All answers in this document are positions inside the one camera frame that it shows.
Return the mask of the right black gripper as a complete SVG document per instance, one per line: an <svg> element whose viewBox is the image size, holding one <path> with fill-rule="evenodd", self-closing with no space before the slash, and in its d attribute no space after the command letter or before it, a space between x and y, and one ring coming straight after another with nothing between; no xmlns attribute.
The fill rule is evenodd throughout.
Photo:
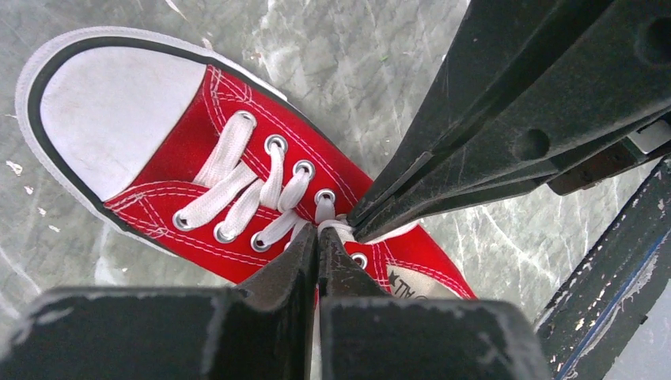
<svg viewBox="0 0 671 380"><path fill-rule="evenodd" d="M566 196L670 154L670 118L662 117L670 111L670 4L608 2L507 108L485 118L409 192L354 226L355 238L371 241L546 183Z"/></svg>

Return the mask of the red canvas sneaker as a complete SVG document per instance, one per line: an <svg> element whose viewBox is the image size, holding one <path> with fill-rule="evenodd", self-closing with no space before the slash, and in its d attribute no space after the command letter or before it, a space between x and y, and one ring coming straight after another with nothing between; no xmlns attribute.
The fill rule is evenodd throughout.
<svg viewBox="0 0 671 380"><path fill-rule="evenodd" d="M270 141L284 145L282 184L299 170L311 176L296 216L317 225L317 196L335 197L347 251L372 256L369 275L398 298L472 299L457 266L418 224L370 242L357 241L346 216L372 180L277 89L206 48L136 28L95 27L49 40L17 80L22 135L47 171L80 203L118 231L239 284L274 260L290 235L265 251L251 240L281 212L260 206L234 241L215 227L228 207L182 230L174 216L203 196L198 175L229 119L256 121L241 163L271 175Z"/></svg>

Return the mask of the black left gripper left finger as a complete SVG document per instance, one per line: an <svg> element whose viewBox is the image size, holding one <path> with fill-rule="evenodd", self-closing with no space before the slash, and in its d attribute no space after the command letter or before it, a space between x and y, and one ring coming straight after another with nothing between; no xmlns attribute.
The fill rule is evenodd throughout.
<svg viewBox="0 0 671 380"><path fill-rule="evenodd" d="M60 287L1 347L4 379L305 379L317 232L235 287Z"/></svg>

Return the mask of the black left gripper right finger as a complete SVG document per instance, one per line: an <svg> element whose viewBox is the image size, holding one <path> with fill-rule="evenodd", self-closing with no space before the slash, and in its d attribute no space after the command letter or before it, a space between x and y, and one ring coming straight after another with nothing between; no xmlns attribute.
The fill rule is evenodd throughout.
<svg viewBox="0 0 671 380"><path fill-rule="evenodd" d="M533 327L506 302L399 299L319 237L321 375L325 379L548 379Z"/></svg>

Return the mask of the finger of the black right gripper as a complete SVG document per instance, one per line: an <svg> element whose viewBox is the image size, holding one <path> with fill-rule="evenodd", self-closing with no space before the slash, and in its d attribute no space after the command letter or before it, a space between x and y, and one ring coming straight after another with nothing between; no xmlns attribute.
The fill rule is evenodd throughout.
<svg viewBox="0 0 671 380"><path fill-rule="evenodd" d="M461 148L530 87L608 1L471 1L398 150L348 221L360 226Z"/></svg>

